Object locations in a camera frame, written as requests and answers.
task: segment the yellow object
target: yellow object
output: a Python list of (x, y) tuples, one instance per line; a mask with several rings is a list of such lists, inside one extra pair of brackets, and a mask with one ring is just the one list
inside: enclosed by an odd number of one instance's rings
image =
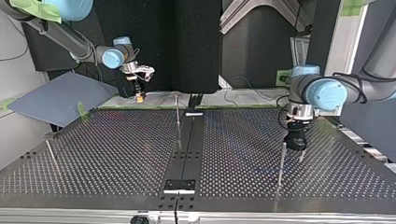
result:
[(40, 19), (62, 23), (61, 12), (53, 4), (42, 3), (37, 0), (9, 0), (9, 3), (13, 7), (22, 9)]
[(143, 98), (143, 96), (137, 96), (136, 97), (136, 101), (139, 103), (139, 104), (141, 104), (141, 103), (143, 103), (144, 101), (145, 101), (145, 98)]
[(8, 110), (8, 106), (16, 100), (17, 98), (9, 98), (2, 101), (0, 104), (0, 110)]

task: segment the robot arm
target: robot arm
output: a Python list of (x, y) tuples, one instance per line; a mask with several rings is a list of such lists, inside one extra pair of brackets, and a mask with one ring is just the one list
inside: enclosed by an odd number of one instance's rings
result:
[(304, 151), (304, 133), (314, 116), (323, 112), (339, 115), (344, 104), (385, 101), (396, 98), (396, 11), (379, 37), (358, 75), (319, 74), (314, 65), (293, 69), (287, 107), (289, 133), (284, 141), (293, 150)]
[[(129, 37), (119, 37), (113, 40), (114, 46), (95, 46), (83, 34), (75, 31), (66, 23), (59, 24), (53, 21), (44, 21), (32, 15), (26, 14), (12, 7), (7, 0), (0, 0), (0, 10), (7, 13), (8, 16), (18, 21), (23, 21), (37, 29), (41, 35), (47, 36), (55, 43), (70, 51), (73, 58), (87, 63), (102, 63), (110, 69), (118, 69), (127, 76), (134, 87), (140, 87), (141, 79), (149, 82), (155, 70), (152, 67), (139, 65)], [(143, 102), (143, 91), (136, 91), (138, 102)]]

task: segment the gray cloth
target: gray cloth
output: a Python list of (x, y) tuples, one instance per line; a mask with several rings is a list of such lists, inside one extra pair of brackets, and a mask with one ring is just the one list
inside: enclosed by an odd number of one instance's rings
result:
[(103, 104), (116, 93), (115, 87), (68, 72), (27, 93), (8, 108), (25, 116), (65, 127), (80, 117), (78, 102), (82, 102), (88, 111)]

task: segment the green tape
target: green tape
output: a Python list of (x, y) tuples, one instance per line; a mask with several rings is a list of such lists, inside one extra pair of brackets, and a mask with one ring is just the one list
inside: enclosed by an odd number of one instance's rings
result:
[(16, 101), (17, 98), (9, 98), (1, 102), (1, 110), (8, 110), (8, 106)]
[(62, 23), (61, 12), (53, 4), (42, 3), (37, 0), (9, 0), (9, 3), (13, 7), (17, 7), (40, 19)]
[(85, 120), (88, 118), (88, 111), (85, 110), (84, 105), (82, 104), (82, 102), (78, 102), (78, 113), (79, 116), (82, 118), (82, 120)]
[(278, 70), (276, 73), (276, 86), (290, 87), (290, 78), (293, 70)]
[(364, 0), (345, 0), (341, 11), (342, 17), (359, 16), (361, 8), (366, 2)]

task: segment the metal plate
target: metal plate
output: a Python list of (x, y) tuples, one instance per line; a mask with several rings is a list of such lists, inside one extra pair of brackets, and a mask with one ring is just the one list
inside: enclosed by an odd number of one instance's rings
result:
[(175, 110), (104, 110), (2, 171), (0, 205), (157, 209), (177, 140)]
[(326, 119), (316, 120), (308, 132), (302, 163), (299, 153), (288, 152), (279, 189), (286, 131), (277, 115), (276, 109), (205, 112), (194, 210), (396, 214), (396, 175)]

